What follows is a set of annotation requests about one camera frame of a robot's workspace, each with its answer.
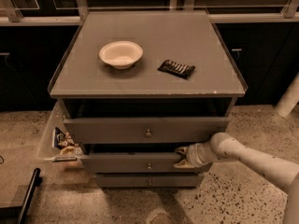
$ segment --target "white bowl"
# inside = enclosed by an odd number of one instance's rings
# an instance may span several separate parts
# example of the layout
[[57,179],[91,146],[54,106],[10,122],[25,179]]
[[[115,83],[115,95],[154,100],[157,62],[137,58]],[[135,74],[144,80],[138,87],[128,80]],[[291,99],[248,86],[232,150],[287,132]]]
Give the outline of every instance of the white bowl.
[[134,42],[112,42],[100,50],[100,58],[104,63],[112,65],[116,69],[126,69],[137,62],[143,54],[142,48]]

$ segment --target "gray table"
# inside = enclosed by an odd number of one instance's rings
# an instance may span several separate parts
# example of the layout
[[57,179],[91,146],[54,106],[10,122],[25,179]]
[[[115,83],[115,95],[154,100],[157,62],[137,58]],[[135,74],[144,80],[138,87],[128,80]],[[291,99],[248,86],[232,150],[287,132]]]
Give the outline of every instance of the gray table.
[[[100,48],[119,40],[144,50],[126,70],[98,58]],[[195,65],[195,72],[185,80],[157,71],[167,59]],[[225,131],[245,90],[205,12],[130,11],[89,14],[50,95],[100,186],[193,187],[203,170],[175,169],[180,156],[173,150]]]

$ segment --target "gray drawer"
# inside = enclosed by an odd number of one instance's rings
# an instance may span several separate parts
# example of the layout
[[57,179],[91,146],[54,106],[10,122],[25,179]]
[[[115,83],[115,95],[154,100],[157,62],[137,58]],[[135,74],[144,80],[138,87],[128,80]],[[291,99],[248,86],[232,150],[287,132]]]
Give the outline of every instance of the gray drawer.
[[174,164],[181,160],[176,153],[97,153],[84,155],[80,159],[91,173],[202,173],[210,167],[175,168]]
[[158,187],[197,187],[203,180],[197,174],[109,174],[97,175],[97,184],[102,188],[158,188]]
[[224,132],[227,117],[208,118],[82,118],[65,119],[77,143],[203,142]]

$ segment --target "drawer handle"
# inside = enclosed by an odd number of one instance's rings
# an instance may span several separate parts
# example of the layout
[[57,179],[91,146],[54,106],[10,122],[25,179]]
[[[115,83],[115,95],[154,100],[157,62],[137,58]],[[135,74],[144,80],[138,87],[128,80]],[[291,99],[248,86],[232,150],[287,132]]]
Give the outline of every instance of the drawer handle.
[[147,169],[148,169],[148,170],[151,170],[151,169],[152,169],[152,167],[151,167],[151,163],[150,163],[150,162],[148,163],[148,167],[147,167]]
[[151,130],[147,129],[147,131],[146,131],[146,137],[151,138],[151,136],[152,136]]

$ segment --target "concrete floor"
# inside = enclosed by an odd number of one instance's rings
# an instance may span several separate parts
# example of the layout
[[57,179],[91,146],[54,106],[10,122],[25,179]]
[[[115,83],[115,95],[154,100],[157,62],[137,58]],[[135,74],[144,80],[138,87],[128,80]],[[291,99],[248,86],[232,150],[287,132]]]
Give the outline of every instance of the concrete floor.
[[[282,222],[287,195],[237,161],[214,163],[197,189],[99,189],[84,169],[37,158],[49,116],[0,113],[0,155],[5,159],[0,207],[21,203],[36,167],[43,177],[26,223],[150,224],[160,214],[177,224]],[[249,147],[299,162],[299,106],[286,119],[271,105],[236,106],[227,133]]]

